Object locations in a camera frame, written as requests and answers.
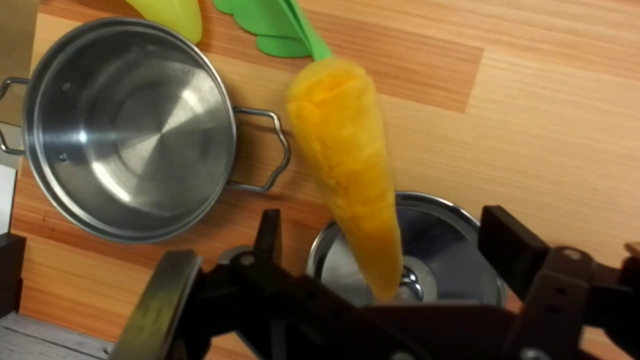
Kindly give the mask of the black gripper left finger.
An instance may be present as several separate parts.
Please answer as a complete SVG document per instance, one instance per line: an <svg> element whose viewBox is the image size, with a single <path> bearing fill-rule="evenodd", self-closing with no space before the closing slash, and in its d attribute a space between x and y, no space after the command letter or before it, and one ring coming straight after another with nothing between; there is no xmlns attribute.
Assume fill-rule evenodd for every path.
<svg viewBox="0 0 640 360"><path fill-rule="evenodd" d="M138 299L110 360L167 360L183 307L199 274L193 250L166 253Z"/></svg>

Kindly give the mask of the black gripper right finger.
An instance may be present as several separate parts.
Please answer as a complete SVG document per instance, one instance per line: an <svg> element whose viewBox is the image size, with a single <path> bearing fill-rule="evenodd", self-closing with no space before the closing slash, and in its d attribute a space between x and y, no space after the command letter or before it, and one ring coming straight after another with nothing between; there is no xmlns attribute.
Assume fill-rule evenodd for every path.
<svg viewBox="0 0 640 360"><path fill-rule="evenodd" d="M484 206L477 250L507 289L523 300L549 246L506 209Z"/></svg>

